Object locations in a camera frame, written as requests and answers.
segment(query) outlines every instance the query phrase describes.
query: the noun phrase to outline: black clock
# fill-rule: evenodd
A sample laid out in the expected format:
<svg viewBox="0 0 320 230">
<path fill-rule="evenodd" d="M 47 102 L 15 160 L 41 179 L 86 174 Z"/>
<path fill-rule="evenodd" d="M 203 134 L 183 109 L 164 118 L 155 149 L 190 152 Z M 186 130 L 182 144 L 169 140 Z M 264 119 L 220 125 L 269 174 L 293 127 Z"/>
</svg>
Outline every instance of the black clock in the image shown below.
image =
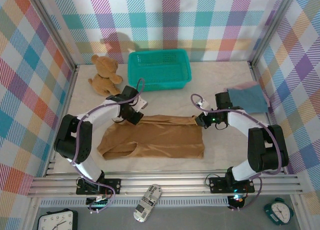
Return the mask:
<svg viewBox="0 0 320 230">
<path fill-rule="evenodd" d="M 77 230 L 78 212 L 65 208 L 39 217 L 37 230 Z"/>
</svg>

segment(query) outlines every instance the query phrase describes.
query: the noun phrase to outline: teal alarm clock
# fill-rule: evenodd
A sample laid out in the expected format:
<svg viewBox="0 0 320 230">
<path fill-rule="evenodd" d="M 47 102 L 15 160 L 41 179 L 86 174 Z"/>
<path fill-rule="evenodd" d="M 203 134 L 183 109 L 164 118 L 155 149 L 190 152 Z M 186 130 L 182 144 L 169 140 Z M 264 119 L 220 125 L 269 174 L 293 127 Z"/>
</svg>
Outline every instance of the teal alarm clock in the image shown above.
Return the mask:
<svg viewBox="0 0 320 230">
<path fill-rule="evenodd" d="M 285 204 L 285 201 L 280 197 L 277 197 L 273 203 L 265 205 L 264 211 L 276 225 L 288 224 L 294 216 L 292 208 Z"/>
</svg>

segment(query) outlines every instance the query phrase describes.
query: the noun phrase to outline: white label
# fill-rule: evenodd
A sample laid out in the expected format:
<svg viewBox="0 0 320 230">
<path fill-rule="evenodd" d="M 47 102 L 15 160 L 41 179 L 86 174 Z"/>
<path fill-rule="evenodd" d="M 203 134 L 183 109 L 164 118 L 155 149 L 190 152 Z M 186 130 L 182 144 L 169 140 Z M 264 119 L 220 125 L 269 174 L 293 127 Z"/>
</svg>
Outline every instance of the white label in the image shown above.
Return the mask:
<svg viewBox="0 0 320 230">
<path fill-rule="evenodd" d="M 270 214 L 270 216 L 271 216 L 275 221 L 279 221 L 279 220 L 275 217 L 275 215 Z"/>
</svg>

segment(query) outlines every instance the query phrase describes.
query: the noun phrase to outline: blue cloth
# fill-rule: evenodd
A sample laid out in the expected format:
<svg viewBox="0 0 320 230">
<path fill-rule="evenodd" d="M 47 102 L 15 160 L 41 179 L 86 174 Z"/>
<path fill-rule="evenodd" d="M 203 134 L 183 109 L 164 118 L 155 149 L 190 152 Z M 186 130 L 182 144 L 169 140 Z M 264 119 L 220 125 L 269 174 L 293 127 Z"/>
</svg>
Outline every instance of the blue cloth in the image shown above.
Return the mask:
<svg viewBox="0 0 320 230">
<path fill-rule="evenodd" d="M 249 114 L 268 111 L 268 105 L 260 85 L 242 90 L 228 89 L 228 93 L 233 106 L 240 106 Z"/>
</svg>

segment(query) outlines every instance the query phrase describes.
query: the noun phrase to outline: teddy bear ear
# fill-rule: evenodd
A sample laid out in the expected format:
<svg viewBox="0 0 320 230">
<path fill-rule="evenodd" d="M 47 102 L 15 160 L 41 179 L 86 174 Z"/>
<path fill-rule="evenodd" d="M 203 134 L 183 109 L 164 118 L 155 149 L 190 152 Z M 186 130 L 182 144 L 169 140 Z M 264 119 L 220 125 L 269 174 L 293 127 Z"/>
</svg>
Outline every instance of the teddy bear ear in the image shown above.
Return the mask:
<svg viewBox="0 0 320 230">
<path fill-rule="evenodd" d="M 97 61 L 97 59 L 98 59 L 98 55 L 93 55 L 92 57 L 91 57 L 91 61 L 92 61 L 92 63 L 96 63 L 96 61 Z"/>
</svg>

